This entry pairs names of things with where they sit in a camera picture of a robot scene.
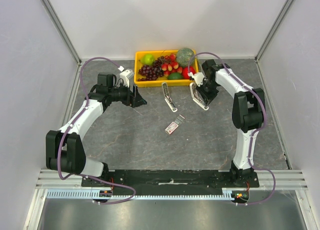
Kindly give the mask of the white rectangular case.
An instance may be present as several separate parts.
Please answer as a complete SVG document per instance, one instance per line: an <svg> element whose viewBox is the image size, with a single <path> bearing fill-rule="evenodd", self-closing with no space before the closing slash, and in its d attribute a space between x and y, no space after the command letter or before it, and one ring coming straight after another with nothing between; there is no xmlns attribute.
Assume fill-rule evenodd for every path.
<svg viewBox="0 0 320 230"><path fill-rule="evenodd" d="M196 84L193 82L189 85L190 93L193 101L204 111L209 110L209 107L205 105L204 101L198 96L198 92L196 90Z"/></svg>

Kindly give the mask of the green white stapler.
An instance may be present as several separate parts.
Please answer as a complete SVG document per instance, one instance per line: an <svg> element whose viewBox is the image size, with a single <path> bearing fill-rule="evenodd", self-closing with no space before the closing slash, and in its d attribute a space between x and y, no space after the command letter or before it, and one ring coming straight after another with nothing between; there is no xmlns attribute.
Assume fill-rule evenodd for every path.
<svg viewBox="0 0 320 230"><path fill-rule="evenodd" d="M165 102L167 103L167 105L169 106L172 112L177 112L178 109L176 108L175 104L173 103L170 97L168 84L166 82L163 82L161 86L162 86Z"/></svg>

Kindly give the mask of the red white staple box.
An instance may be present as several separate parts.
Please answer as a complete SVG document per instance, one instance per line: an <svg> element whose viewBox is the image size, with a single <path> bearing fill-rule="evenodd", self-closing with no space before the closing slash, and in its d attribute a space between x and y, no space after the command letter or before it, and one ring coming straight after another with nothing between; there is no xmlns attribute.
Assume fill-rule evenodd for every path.
<svg viewBox="0 0 320 230"><path fill-rule="evenodd" d="M175 120L173 122L171 122L166 128L165 128L165 132L169 135L171 135L178 127L179 125L182 124L182 122L185 120L186 118L182 115L178 115Z"/></svg>

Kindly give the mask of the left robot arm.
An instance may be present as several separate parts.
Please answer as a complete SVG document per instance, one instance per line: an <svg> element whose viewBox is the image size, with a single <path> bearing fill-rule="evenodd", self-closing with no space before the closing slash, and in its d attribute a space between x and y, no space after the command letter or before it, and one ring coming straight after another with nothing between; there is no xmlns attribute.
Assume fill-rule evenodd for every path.
<svg viewBox="0 0 320 230"><path fill-rule="evenodd" d="M97 84L91 88L77 113L59 130L47 133L45 156L48 169L92 176L92 181L99 187L109 183L107 165L88 158L82 140L95 120L113 102L121 102L131 108L147 104L137 87L130 85L133 75L133 71L129 69L120 73L119 78L114 74L98 74Z"/></svg>

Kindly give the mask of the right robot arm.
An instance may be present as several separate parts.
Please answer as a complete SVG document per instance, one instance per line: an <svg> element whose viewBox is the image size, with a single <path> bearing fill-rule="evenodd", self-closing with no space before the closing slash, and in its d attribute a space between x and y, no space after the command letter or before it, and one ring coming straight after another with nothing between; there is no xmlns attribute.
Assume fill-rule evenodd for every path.
<svg viewBox="0 0 320 230"><path fill-rule="evenodd" d="M190 87L194 101L204 110L223 87L233 99L231 118L237 129L235 156L229 172L217 176L235 187L245 186L256 177L253 154L257 134L266 119L265 93L261 88L252 88L241 81L226 64L206 60L203 71L195 75L195 85Z"/></svg>

